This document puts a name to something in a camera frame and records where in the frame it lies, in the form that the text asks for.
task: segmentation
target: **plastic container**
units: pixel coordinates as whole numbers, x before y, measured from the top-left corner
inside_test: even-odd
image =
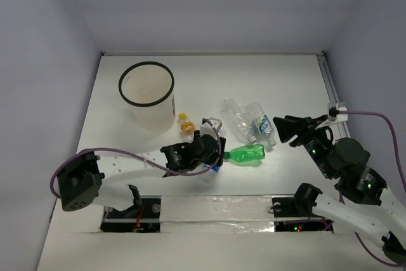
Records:
[[[179,115],[179,122],[181,124],[180,130],[182,130],[183,137],[192,141],[196,130],[195,125],[189,120],[185,113]]]
[[[153,132],[163,132],[175,122],[174,77],[157,62],[132,65],[119,79],[121,97],[138,123]]]
[[[262,144],[246,145],[224,153],[224,160],[234,160],[235,162],[249,162],[262,160],[265,158],[265,148]]]
[[[237,103],[235,103],[235,100],[225,100],[223,102],[223,108],[227,113],[227,116],[229,117],[234,130],[242,138],[244,143],[256,143],[256,138],[254,136],[252,126],[247,122],[246,118],[244,117],[244,113],[237,105]]]
[[[277,142],[274,139],[275,129],[260,104],[249,104],[246,107],[246,118],[251,122],[258,141],[266,142],[269,147],[276,145]]]
[[[207,173],[204,173],[203,175],[203,180],[207,183],[213,183],[218,175],[218,171],[220,170],[219,166],[214,166],[212,169],[210,169]]]

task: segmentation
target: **clear plastic bottle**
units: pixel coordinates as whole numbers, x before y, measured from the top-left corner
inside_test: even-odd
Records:
[[[189,120],[188,116],[185,113],[181,113],[179,115],[179,122],[181,124],[180,130],[182,130],[184,138],[192,141],[196,130],[195,125],[191,122],[191,120]]]
[[[269,147],[276,145],[275,130],[260,104],[249,104],[246,107],[246,117],[251,122],[259,141],[264,140]]]
[[[214,182],[214,179],[216,179],[218,175],[218,171],[220,170],[219,166],[214,166],[212,169],[210,169],[207,173],[204,173],[203,175],[203,180],[207,183],[212,183]]]
[[[235,100],[229,99],[224,101],[224,109],[230,117],[234,130],[249,144],[256,143],[254,131],[251,124],[249,124],[244,117],[244,113],[240,107],[235,103]]]

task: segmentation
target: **black rim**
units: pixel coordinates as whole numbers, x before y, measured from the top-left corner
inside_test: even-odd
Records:
[[[126,98],[126,96],[122,92],[121,87],[122,87],[122,82],[124,81],[124,78],[126,77],[127,74],[129,74],[133,69],[135,69],[137,67],[140,67],[140,66],[144,66],[144,65],[155,65],[155,66],[159,66],[159,67],[165,69],[169,73],[169,75],[171,76],[172,84],[171,84],[171,87],[170,87],[169,91],[162,98],[160,98],[159,100],[156,100],[156,101],[151,102],[151,103],[141,104],[141,103],[133,102],[133,101],[129,100],[128,98]],[[162,103],[164,100],[166,100],[168,98],[169,95],[171,95],[174,87],[175,87],[175,78],[173,77],[172,71],[170,71],[169,68],[166,67],[164,64],[161,64],[161,63],[158,63],[158,62],[136,63],[135,65],[132,65],[130,68],[128,68],[126,71],[124,71],[124,73],[120,76],[120,80],[119,80],[119,92],[120,92],[121,97],[128,104],[130,104],[132,106],[137,106],[137,107],[151,107],[151,106],[158,105],[159,103]]]

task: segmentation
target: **water bottle label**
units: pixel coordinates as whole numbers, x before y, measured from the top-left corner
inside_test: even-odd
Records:
[[[271,122],[269,121],[267,116],[257,117],[253,120],[255,132],[259,135],[264,132],[266,128],[272,129]]]

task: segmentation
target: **small orange bottle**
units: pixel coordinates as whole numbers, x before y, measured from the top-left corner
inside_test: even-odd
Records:
[[[195,125],[189,120],[186,114],[182,113],[179,115],[180,121],[180,130],[185,135],[186,138],[189,140],[193,140],[193,134],[195,133],[196,127]]]

